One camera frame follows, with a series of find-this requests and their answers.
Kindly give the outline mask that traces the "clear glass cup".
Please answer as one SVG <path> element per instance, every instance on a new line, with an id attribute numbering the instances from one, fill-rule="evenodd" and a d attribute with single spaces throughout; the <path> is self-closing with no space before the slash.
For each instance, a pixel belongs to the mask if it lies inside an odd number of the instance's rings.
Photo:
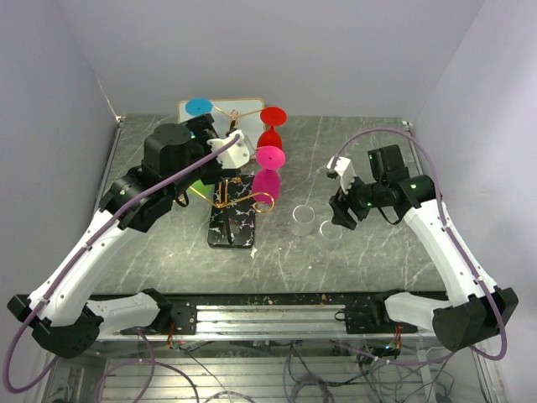
<path id="1" fill-rule="evenodd" d="M 342 227 L 333 224 L 330 220 L 325 220 L 319 226 L 316 233 L 316 244 L 320 249 L 337 249 L 342 240 Z"/>
<path id="2" fill-rule="evenodd" d="M 307 205 L 298 205 L 291 214 L 291 231 L 297 236 L 309 235 L 315 226 L 315 211 Z"/>

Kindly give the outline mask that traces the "pink plastic wine glass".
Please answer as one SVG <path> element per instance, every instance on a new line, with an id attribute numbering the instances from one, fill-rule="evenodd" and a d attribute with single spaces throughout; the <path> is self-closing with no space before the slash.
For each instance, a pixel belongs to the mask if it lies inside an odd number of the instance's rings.
<path id="1" fill-rule="evenodd" d="M 253 178 L 252 193 L 256 202 L 271 204 L 271 196 L 276 202 L 279 198 L 281 179 L 278 170 L 286 161 L 282 149 L 275 146 L 263 146 L 256 152 L 256 161 L 261 170 Z"/>

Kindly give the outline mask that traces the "red plastic wine glass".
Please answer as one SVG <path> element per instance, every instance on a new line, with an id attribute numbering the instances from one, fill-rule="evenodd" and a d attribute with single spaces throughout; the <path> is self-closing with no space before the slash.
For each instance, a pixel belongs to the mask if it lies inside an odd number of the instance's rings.
<path id="1" fill-rule="evenodd" d="M 260 113 L 261 121 L 268 127 L 259 137 L 257 148 L 274 146 L 283 148 L 283 140 L 277 131 L 277 127 L 284 125 L 287 121 L 287 113 L 280 107 L 266 107 Z"/>

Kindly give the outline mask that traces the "gold wine glass rack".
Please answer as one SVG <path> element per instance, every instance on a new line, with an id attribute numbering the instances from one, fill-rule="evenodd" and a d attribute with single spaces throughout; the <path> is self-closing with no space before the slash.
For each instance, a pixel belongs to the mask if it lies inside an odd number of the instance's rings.
<path id="1" fill-rule="evenodd" d="M 254 200 L 252 193 L 254 173 L 241 174 L 214 185 L 209 196 L 189 188 L 211 205 L 207 243 L 214 249 L 251 249 L 255 241 L 255 224 L 258 213 L 270 212 L 271 204 Z"/>

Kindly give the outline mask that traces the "green plastic wine glass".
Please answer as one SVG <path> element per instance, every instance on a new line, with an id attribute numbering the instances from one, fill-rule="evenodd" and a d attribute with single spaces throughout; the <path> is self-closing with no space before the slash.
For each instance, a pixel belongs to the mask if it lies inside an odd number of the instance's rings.
<path id="1" fill-rule="evenodd" d="M 209 196 L 214 189 L 214 185 L 205 185 L 201 180 L 198 180 L 195 181 L 190 188 L 203 196 Z"/>

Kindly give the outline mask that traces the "blue plastic wine glass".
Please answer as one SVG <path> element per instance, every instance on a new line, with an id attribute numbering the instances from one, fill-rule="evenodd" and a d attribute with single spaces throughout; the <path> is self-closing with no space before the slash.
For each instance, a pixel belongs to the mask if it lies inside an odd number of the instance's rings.
<path id="1" fill-rule="evenodd" d="M 192 117 L 209 113 L 212 109 L 211 101 L 204 97 L 191 98 L 185 103 L 185 112 Z"/>

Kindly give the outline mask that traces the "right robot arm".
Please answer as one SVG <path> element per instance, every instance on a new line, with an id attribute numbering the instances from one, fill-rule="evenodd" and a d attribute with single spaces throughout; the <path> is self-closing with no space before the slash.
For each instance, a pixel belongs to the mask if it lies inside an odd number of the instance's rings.
<path id="1" fill-rule="evenodd" d="M 519 304 L 512 288 L 501 288 L 478 264 L 452 224 L 444 202 L 436 197 L 435 183 L 427 175 L 410 176 L 398 145 L 368 152 L 374 181 L 364 183 L 350 159 L 336 155 L 327 174 L 340 186 L 329 200 L 332 223 L 355 229 L 376 209 L 391 207 L 425 247 L 441 276 L 446 299 L 390 290 L 376 296 L 371 325 L 388 332 L 399 322 L 432 331 L 452 352 L 471 347 L 500 334 Z"/>

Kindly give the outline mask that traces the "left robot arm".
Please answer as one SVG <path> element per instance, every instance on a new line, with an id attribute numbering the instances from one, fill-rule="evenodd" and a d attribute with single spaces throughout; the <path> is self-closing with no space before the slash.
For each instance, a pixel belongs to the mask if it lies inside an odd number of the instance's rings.
<path id="1" fill-rule="evenodd" d="M 111 184 L 57 269 L 29 295 L 11 298 L 8 309 L 41 348 L 72 359 L 103 333 L 133 327 L 162 333 L 169 327 L 173 307 L 156 290 L 104 302 L 91 294 L 120 250 L 170 212 L 191 185 L 220 177 L 220 157 L 237 140 L 220 140 L 213 123 L 204 113 L 159 125 L 144 140 L 141 164 Z"/>

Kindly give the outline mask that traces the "gold framed mirror tray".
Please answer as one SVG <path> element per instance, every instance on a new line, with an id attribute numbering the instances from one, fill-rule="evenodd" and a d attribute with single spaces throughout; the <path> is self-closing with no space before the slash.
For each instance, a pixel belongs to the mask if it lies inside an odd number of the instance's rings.
<path id="1" fill-rule="evenodd" d="M 265 124 L 260 119 L 260 113 L 265 108 L 261 98 L 213 99 L 210 100 L 213 109 L 209 114 L 213 118 L 211 124 L 220 138 L 225 138 L 235 129 L 241 129 L 247 135 L 256 149 L 260 135 L 265 131 Z M 178 122 L 183 123 L 192 117 L 185 112 L 185 103 L 177 105 Z"/>

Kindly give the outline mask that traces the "aluminium mounting rail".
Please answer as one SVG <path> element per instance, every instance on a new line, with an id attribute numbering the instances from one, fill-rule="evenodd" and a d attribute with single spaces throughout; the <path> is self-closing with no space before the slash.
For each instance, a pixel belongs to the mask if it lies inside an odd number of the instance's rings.
<path id="1" fill-rule="evenodd" d="M 375 318 L 377 296 L 371 292 L 167 295 L 173 305 L 170 319 L 161 330 L 149 329 L 147 333 L 211 341 L 419 331 L 410 324 Z"/>

